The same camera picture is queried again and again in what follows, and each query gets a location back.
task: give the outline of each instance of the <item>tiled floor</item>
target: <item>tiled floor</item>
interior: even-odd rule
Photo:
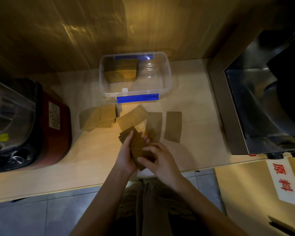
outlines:
[[[224,212],[213,169],[183,173]],[[100,186],[0,203],[0,236],[68,236]]]

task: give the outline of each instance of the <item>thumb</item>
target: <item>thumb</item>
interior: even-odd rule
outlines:
[[[142,165],[144,165],[146,168],[148,168],[150,171],[152,171],[154,173],[154,171],[156,170],[156,164],[149,161],[148,159],[140,156],[137,158],[137,161],[139,163],[141,163]]]

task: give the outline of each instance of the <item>forearm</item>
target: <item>forearm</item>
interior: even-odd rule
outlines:
[[[129,177],[114,166],[70,236],[105,235],[115,218]]]
[[[173,186],[189,205],[191,210],[205,224],[213,235],[247,235],[215,205],[213,205],[203,194],[201,194],[188,179],[180,177]]]

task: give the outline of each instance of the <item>stainless steel machine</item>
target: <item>stainless steel machine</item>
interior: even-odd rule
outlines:
[[[295,157],[295,3],[251,12],[208,71],[232,154]]]

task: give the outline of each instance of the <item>plastic container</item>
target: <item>plastic container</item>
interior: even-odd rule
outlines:
[[[135,81],[109,83],[103,63],[108,59],[139,59]],[[118,103],[151,101],[163,98],[172,89],[173,81],[164,52],[104,55],[99,64],[99,84],[106,100]]]

